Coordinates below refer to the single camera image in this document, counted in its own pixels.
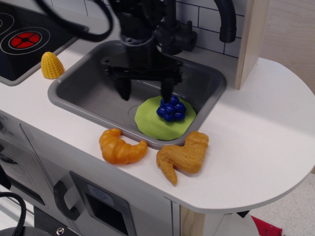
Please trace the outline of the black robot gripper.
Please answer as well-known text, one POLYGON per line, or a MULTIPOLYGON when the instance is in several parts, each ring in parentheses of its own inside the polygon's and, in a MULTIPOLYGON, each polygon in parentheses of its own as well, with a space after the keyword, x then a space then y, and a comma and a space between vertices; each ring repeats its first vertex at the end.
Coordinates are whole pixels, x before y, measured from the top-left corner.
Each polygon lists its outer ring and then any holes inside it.
POLYGON ((100 46, 100 63, 125 101, 130 98, 132 80, 160 81, 165 102, 170 101, 173 86, 182 81, 183 63, 160 52, 153 38, 142 44, 110 40, 100 46))

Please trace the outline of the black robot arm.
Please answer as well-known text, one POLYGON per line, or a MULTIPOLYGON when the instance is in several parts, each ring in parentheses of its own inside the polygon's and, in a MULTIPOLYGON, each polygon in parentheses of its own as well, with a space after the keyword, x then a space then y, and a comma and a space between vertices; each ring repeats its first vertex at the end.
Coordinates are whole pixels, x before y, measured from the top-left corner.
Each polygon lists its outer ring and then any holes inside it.
POLYGON ((160 0, 111 0, 120 23, 124 50, 104 57, 102 64, 113 79, 121 98, 129 100, 131 80, 160 81, 161 95, 169 102, 173 88, 182 80, 181 61, 164 55, 157 48, 155 31, 165 15, 160 0))

